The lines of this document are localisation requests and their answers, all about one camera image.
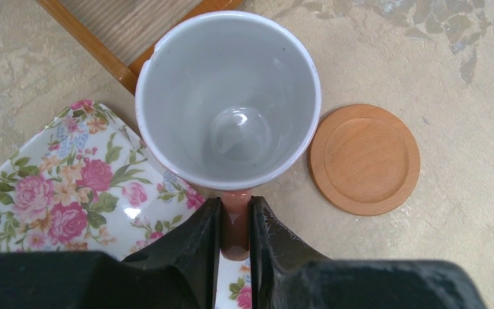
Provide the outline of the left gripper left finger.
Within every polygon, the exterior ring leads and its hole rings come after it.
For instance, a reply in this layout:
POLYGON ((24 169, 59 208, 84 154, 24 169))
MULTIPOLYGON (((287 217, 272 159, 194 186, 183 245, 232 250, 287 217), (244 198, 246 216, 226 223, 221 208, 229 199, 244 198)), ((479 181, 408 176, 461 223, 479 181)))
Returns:
POLYGON ((0 253, 0 308, 213 308, 221 201, 119 261, 100 251, 0 253))

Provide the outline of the white mug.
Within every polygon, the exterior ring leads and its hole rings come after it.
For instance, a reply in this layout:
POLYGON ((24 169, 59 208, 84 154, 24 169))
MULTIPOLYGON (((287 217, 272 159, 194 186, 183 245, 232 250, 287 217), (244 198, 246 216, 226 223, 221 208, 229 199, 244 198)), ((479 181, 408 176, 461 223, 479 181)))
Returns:
POLYGON ((265 17, 240 11, 179 23, 138 77, 136 121, 149 151, 182 180, 219 191, 221 252, 248 257, 248 203, 304 154, 322 90, 304 45, 265 17))

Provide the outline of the smooth wooden coaster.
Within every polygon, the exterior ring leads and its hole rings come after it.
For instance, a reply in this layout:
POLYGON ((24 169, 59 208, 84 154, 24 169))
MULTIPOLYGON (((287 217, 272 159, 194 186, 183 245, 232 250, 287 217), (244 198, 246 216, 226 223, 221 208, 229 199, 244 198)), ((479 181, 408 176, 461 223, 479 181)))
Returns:
POLYGON ((307 154, 318 192, 341 211, 378 216, 413 193, 421 168, 418 144, 393 113, 352 104, 328 113, 307 154))

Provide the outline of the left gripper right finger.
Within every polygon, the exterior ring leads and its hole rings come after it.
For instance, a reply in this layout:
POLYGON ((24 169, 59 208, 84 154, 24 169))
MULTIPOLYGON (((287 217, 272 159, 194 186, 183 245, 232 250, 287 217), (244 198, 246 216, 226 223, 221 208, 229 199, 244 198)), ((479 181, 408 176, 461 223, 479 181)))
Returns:
POLYGON ((331 259, 261 196, 250 200, 254 308, 484 308, 471 277, 443 260, 331 259))

